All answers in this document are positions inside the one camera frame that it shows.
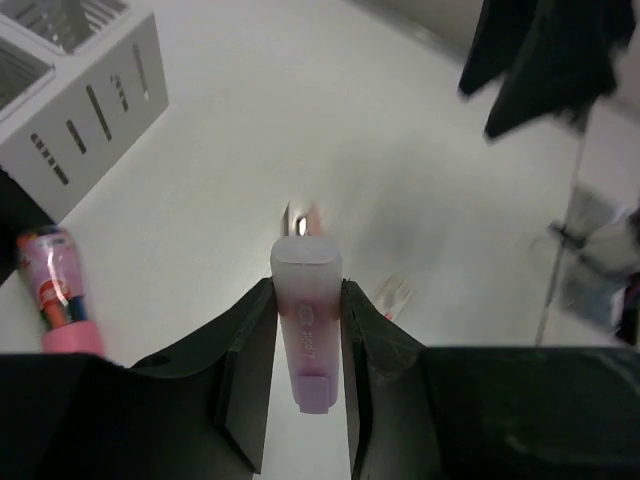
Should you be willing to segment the purple highlighter marker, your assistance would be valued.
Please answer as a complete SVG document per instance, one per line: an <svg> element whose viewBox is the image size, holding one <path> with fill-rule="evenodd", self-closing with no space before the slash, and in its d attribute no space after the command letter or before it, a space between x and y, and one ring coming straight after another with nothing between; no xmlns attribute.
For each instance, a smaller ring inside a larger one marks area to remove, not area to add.
<svg viewBox="0 0 640 480"><path fill-rule="evenodd" d="M324 236L276 241L270 265L295 403L326 414L337 401L342 259Z"/></svg>

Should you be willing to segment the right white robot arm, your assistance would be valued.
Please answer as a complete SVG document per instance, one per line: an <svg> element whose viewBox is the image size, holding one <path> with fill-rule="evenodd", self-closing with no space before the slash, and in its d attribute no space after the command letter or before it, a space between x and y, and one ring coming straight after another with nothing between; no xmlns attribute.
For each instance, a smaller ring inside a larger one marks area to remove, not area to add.
<svg viewBox="0 0 640 480"><path fill-rule="evenodd" d="M635 29L631 1L486 1L458 90L470 97L503 80L484 127L490 141L547 115L584 132L592 107L618 88L615 61ZM561 298L592 325L635 345L639 211L617 216L584 191L572 205L581 219L548 227L573 255Z"/></svg>

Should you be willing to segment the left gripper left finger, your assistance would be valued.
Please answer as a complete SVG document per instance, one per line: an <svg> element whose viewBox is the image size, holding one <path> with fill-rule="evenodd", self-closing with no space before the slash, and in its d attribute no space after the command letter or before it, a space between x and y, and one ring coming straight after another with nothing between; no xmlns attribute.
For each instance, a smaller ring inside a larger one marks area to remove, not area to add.
<svg viewBox="0 0 640 480"><path fill-rule="evenodd" d="M5 479L250 479L261 471L273 282L125 368L90 354L1 358Z"/></svg>

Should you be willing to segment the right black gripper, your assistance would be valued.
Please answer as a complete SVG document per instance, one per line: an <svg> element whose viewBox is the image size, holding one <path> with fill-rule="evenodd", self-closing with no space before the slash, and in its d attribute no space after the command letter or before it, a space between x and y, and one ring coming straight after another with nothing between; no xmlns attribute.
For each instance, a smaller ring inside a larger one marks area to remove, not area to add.
<svg viewBox="0 0 640 480"><path fill-rule="evenodd" d="M485 0L459 80L474 95L515 65L502 84L484 133L496 140L545 115L585 119L618 88L617 57L636 30L632 1Z"/></svg>

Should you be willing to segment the black slotted container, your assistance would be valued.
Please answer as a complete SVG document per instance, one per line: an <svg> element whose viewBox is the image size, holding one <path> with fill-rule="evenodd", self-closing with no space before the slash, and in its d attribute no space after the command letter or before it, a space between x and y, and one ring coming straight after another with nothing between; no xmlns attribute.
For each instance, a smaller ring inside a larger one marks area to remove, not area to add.
<svg viewBox="0 0 640 480"><path fill-rule="evenodd" d="M52 219L4 170L0 174L0 283L16 268L17 237L52 224Z"/></svg>

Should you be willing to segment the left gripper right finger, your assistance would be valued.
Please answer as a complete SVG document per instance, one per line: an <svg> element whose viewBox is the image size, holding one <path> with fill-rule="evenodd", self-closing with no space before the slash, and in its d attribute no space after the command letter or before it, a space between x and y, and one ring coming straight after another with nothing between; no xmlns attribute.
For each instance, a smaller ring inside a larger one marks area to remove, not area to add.
<svg viewBox="0 0 640 480"><path fill-rule="evenodd" d="M355 479L635 479L639 356L615 347L428 347L341 287Z"/></svg>

